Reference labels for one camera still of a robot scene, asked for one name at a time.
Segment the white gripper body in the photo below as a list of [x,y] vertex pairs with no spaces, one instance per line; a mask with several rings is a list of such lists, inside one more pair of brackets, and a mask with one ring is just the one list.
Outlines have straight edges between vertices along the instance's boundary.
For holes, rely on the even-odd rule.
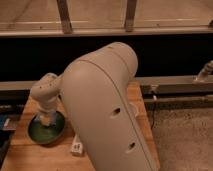
[[57,115],[58,113],[56,110],[39,109],[36,114],[36,121],[43,126],[49,127],[56,124]]

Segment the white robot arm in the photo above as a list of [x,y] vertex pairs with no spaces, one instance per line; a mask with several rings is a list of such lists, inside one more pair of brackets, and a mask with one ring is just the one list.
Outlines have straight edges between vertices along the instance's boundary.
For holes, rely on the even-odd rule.
[[96,171],[157,171],[127,97],[137,68],[135,51],[114,42],[77,58],[61,75],[46,74],[30,90],[42,118],[62,99]]

